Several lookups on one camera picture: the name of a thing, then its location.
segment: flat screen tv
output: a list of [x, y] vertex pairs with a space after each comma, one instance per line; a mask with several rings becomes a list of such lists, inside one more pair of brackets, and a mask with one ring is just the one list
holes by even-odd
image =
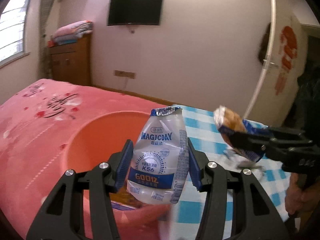
[[111, 0], [108, 26], [159, 25], [162, 0]]

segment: item in basin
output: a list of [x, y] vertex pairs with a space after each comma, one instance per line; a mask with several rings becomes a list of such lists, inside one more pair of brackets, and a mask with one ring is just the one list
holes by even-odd
[[180, 107], [153, 109], [133, 150], [127, 191], [147, 204], [175, 204], [189, 171]]
[[[125, 181], [123, 187], [119, 189], [119, 191], [115, 194], [110, 193], [110, 200], [113, 202], [117, 202], [119, 205], [131, 206], [134, 208], [141, 208], [145, 206], [145, 204], [139, 200], [137, 200], [134, 196], [127, 192], [127, 181]], [[113, 208], [118, 210], [129, 210], [129, 209], [121, 209], [117, 208], [116, 205], [113, 205]]]

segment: person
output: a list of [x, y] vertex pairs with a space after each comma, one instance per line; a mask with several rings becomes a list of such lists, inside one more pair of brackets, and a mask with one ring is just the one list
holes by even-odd
[[297, 181], [298, 174], [292, 173], [285, 197], [285, 209], [290, 215], [312, 211], [320, 200], [320, 180], [305, 190], [298, 187]]

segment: stack of blankets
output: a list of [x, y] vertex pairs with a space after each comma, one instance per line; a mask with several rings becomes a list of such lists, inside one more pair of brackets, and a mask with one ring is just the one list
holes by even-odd
[[84, 34], [91, 33], [92, 29], [93, 22], [91, 21], [71, 23], [56, 30], [52, 35], [52, 40], [58, 45], [73, 43], [82, 38]]

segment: pink bedsheet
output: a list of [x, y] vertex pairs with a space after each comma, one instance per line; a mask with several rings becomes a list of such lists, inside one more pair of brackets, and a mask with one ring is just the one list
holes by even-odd
[[41, 79], [0, 106], [0, 208], [23, 237], [61, 177], [70, 138], [97, 116], [150, 113], [162, 105], [93, 87]]

